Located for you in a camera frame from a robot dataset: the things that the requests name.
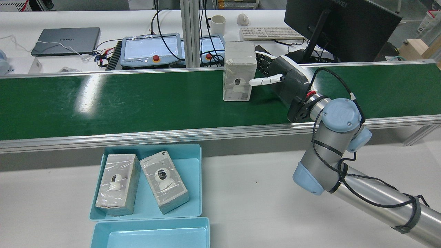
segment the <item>security camera box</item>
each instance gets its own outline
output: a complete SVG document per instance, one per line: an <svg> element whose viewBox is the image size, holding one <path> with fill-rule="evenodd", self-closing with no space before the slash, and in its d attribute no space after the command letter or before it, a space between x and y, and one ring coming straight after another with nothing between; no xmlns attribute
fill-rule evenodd
<svg viewBox="0 0 441 248"><path fill-rule="evenodd" d="M95 206L113 216L132 214L140 168L135 154L109 154Z"/></svg>
<svg viewBox="0 0 441 248"><path fill-rule="evenodd" d="M35 57L7 58L6 61L11 65L7 75L16 74L37 74L41 72L41 63Z"/></svg>
<svg viewBox="0 0 441 248"><path fill-rule="evenodd" d="M162 214L189 201L188 190L167 151L146 157L140 163Z"/></svg>
<svg viewBox="0 0 441 248"><path fill-rule="evenodd" d="M225 44L224 101L249 101L250 80L256 74L257 61L253 42L228 41Z"/></svg>

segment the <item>light blue plastic tray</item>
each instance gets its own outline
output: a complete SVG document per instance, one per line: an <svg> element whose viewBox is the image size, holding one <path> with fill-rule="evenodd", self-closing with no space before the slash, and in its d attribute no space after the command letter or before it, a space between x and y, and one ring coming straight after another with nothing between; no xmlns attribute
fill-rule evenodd
<svg viewBox="0 0 441 248"><path fill-rule="evenodd" d="M141 160L163 150L167 150L170 154L170 157L188 190L190 200L187 203L184 203L166 214L162 214L153 196L152 190L150 189L149 183L147 182L146 176L141 171L133 214L111 216L95 207L98 189L100 187L108 154L136 154L138 159ZM117 221L200 216L202 213L201 156L201 146L198 144L142 145L105 148L89 219L92 221Z"/></svg>
<svg viewBox="0 0 441 248"><path fill-rule="evenodd" d="M210 248L206 217L98 222L91 248Z"/></svg>

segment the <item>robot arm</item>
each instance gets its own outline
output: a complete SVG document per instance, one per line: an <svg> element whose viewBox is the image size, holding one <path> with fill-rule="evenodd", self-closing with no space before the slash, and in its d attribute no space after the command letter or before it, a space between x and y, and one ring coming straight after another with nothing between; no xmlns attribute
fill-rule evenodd
<svg viewBox="0 0 441 248"><path fill-rule="evenodd" d="M288 119L291 122L307 117L315 120L312 141L293 175L295 183L315 195L327 191L426 246L441 247L441 214L421 204L420 195L403 194L344 163L355 160L355 152L372 135L363 125L358 104L344 98L331 100L312 91L311 80L305 83L304 78L289 75L304 75L304 71L293 66L294 62L285 63L288 58L265 57L258 55L259 70L266 76L281 74L277 75L280 82L274 84L274 89L297 90L285 99L282 92L276 91L282 100L291 101ZM345 151L354 153L354 158L342 158Z"/></svg>

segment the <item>monitor stand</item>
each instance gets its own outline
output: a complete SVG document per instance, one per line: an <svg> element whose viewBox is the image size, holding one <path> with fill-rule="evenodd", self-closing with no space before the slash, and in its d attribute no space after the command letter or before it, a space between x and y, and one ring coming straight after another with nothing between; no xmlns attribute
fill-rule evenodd
<svg viewBox="0 0 441 248"><path fill-rule="evenodd" d="M312 53L314 52L315 46L317 45L317 41L321 35L321 31L323 30L323 26L326 23L326 19L328 15L331 13L331 10L325 9L321 12L320 18L318 19L316 27L308 27L310 30L314 30L309 42L309 45L306 49L300 49L291 53L286 54L286 56L298 64L307 64L314 63L314 59L312 57Z"/></svg>

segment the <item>computer mouse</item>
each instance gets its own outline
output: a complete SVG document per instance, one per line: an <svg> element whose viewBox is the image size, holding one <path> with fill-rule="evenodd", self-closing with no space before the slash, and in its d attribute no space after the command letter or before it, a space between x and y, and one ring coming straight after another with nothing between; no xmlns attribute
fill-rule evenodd
<svg viewBox="0 0 441 248"><path fill-rule="evenodd" d="M248 19L248 16L246 14L240 14L237 16L237 24L241 26L248 26L250 24L250 20Z"/></svg>

